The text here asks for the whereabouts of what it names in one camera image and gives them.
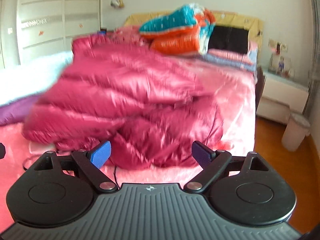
white wardrobe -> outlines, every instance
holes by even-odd
[[[100,30],[100,0],[18,0],[21,63],[71,50],[76,36]]]

pillow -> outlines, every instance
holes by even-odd
[[[229,60],[229,59],[225,59],[225,58],[220,58],[220,57],[211,55],[209,53],[207,53],[205,55],[201,55],[200,58],[202,60],[210,62],[210,63],[236,67],[236,68],[247,70],[249,72],[255,72],[257,69],[257,64],[249,65],[249,64],[245,64],[245,63],[242,63],[239,61],[233,61],[233,60]]]
[[[213,56],[217,56],[219,58],[242,62],[248,65],[254,65],[257,63],[258,44],[255,43],[254,41],[249,41],[247,54],[240,54],[240,53],[236,53],[228,50],[220,50],[220,49],[209,49],[208,53]]]
[[[190,33],[176,37],[163,37],[155,39],[151,47],[167,55],[197,55],[208,51],[209,37],[214,25],[206,21],[206,26],[197,27]]]
[[[245,29],[216,26],[211,34],[208,49],[222,49],[247,54],[248,35],[249,31]]]
[[[215,23],[214,15],[204,7],[190,3],[182,6],[172,14],[152,19],[140,27],[140,34],[148,39],[173,37],[193,32],[198,26],[206,26],[205,20]]]
[[[149,46],[148,40],[139,33],[139,25],[130,25],[118,28],[111,35],[110,40],[117,44],[134,44],[137,46]]]

nightstand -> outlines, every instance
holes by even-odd
[[[257,109],[257,116],[287,124],[290,112],[302,114],[307,100],[308,87],[264,70],[265,84]]]

white blanket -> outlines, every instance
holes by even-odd
[[[64,51],[0,70],[0,106],[48,90],[72,61],[72,51]]]

pink bed sheet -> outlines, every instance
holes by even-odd
[[[233,155],[246,156],[254,147],[255,132],[255,82],[249,72],[229,67],[218,67],[195,59],[176,59],[179,64],[190,68],[203,80],[208,91],[214,91],[224,118],[224,135],[217,148],[229,150]],[[22,124],[0,127],[0,142],[6,147],[6,156],[0,160],[0,232],[8,228],[12,221],[7,209],[5,197],[10,186],[23,174],[22,167],[26,158],[47,150],[53,146],[43,146],[27,141],[21,135]],[[101,169],[114,180],[115,167],[104,166]],[[184,186],[201,171],[201,167],[188,168],[152,168],[145,171],[127,171],[116,169],[119,185],[128,183],[164,183],[179,182]]]

